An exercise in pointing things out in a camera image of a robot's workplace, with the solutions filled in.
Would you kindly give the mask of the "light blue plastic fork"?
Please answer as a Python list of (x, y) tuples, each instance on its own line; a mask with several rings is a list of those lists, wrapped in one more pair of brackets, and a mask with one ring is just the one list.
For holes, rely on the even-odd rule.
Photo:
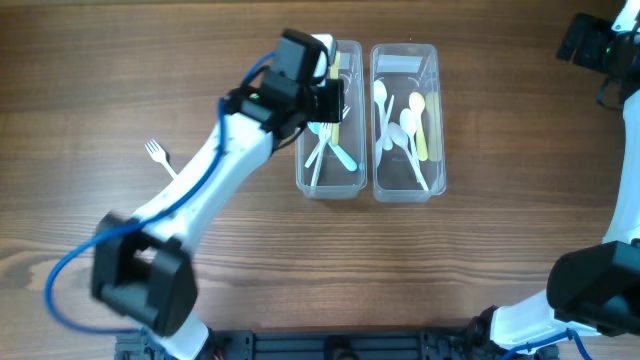
[[(311, 130), (312, 133), (318, 135), (321, 129), (321, 125), (316, 122), (310, 122), (308, 124), (308, 128)], [(357, 170), (357, 167), (358, 167), (357, 163), (341, 146), (333, 145), (332, 143), (329, 143), (329, 146), (331, 150), (334, 152), (334, 154), (337, 156), (337, 158), (340, 160), (342, 165), (347, 170), (351, 172)]]

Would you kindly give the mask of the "yellow plastic fork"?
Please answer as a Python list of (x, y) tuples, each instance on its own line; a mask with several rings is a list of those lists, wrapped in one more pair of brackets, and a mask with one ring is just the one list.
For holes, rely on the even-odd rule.
[[(330, 68), (330, 78), (331, 79), (338, 79), (339, 78), (340, 58), (341, 58), (341, 53), (339, 51), (336, 51), (334, 62), (332, 64), (331, 68)], [(331, 145), (332, 146), (338, 146), (339, 145), (339, 124), (338, 123), (334, 123), (332, 125)]]

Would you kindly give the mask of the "white plastic fork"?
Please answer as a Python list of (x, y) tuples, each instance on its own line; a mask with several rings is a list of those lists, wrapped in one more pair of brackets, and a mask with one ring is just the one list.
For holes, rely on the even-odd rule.
[(333, 125), (331, 123), (323, 123), (322, 126), (321, 126), (321, 129), (320, 129), (320, 132), (319, 132), (319, 149), (318, 149), (318, 152), (316, 154), (314, 170), (313, 170), (313, 173), (312, 173), (312, 180), (311, 180), (311, 186), (312, 187), (315, 187), (317, 185), (318, 178), (319, 178), (319, 173), (320, 173), (320, 168), (321, 168), (321, 161), (322, 161), (323, 152), (324, 152), (324, 149), (325, 149), (328, 141), (331, 138), (332, 127), (333, 127)]
[[(342, 113), (343, 117), (346, 117), (350, 109), (351, 107), (349, 105), (344, 106), (343, 113)], [(318, 136), (318, 138), (321, 138), (321, 135), (320, 135), (320, 131), (322, 129), (321, 123), (311, 123), (309, 125), (309, 128), (312, 132), (314, 132)], [(311, 164), (314, 162), (315, 158), (317, 157), (317, 154), (319, 151), (320, 151), (320, 143), (317, 143), (304, 164), (306, 168), (309, 168), (311, 166)]]
[(151, 139), (146, 142), (145, 149), (147, 150), (151, 159), (162, 165), (172, 179), (175, 179), (177, 177), (177, 173), (170, 165), (169, 154), (155, 139)]

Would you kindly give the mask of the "light blue plastic spoon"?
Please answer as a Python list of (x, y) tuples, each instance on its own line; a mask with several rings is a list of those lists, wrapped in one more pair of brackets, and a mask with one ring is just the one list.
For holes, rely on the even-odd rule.
[[(373, 91), (374, 91), (374, 94), (373, 94), (374, 102), (378, 106), (378, 110), (380, 112), (380, 136), (381, 136), (381, 125), (383, 122), (382, 117), (384, 116), (385, 110), (388, 107), (388, 106), (385, 106), (386, 100), (387, 100), (387, 90), (386, 90), (386, 86), (381, 80), (375, 80), (373, 84)], [(392, 147), (393, 147), (393, 144), (389, 137), (389, 139), (384, 144), (384, 150), (390, 151)]]

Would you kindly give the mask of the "white spoon container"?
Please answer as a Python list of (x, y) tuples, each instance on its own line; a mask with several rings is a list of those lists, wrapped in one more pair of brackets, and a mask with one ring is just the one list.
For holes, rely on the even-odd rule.
[(389, 135), (389, 137), (391, 138), (392, 142), (399, 146), (406, 154), (409, 164), (411, 165), (416, 180), (418, 181), (418, 183), (421, 185), (421, 187), (425, 190), (425, 191), (429, 191), (429, 187), (426, 183), (426, 180), (424, 179), (421, 170), (419, 169), (419, 167), (417, 166), (414, 157), (411, 153), (411, 151), (409, 150), (408, 147), (408, 143), (409, 143), (409, 138), (407, 133), (403, 130), (403, 128), (398, 125), (397, 123), (389, 123), (387, 126), (387, 133)]

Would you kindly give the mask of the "yellow plastic spoon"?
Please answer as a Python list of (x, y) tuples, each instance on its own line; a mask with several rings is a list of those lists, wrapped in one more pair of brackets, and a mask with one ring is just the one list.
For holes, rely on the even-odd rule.
[(414, 114), (416, 123), (415, 141), (418, 159), (422, 162), (428, 159), (428, 149), (422, 124), (422, 113), (425, 110), (425, 98), (419, 92), (409, 95), (409, 108)]

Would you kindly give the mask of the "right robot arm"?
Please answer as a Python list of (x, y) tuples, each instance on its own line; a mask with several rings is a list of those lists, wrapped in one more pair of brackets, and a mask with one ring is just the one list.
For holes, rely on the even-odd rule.
[(626, 2), (614, 22), (577, 14), (556, 56), (620, 86), (625, 149), (616, 207), (601, 244), (561, 256), (545, 290), (472, 320), (460, 344), (468, 358), (543, 359), (565, 340), (587, 358), (585, 337), (639, 333), (638, 3)]

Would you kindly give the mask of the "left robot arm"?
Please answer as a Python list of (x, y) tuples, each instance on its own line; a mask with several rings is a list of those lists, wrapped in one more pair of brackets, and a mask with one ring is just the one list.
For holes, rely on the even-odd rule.
[(310, 122), (342, 121), (344, 83), (330, 76), (330, 34), (285, 30), (239, 86), (219, 101), (211, 135), (177, 177), (128, 219), (96, 228), (92, 296), (135, 322), (167, 359), (220, 359), (212, 330), (193, 311), (192, 258), (244, 180)]

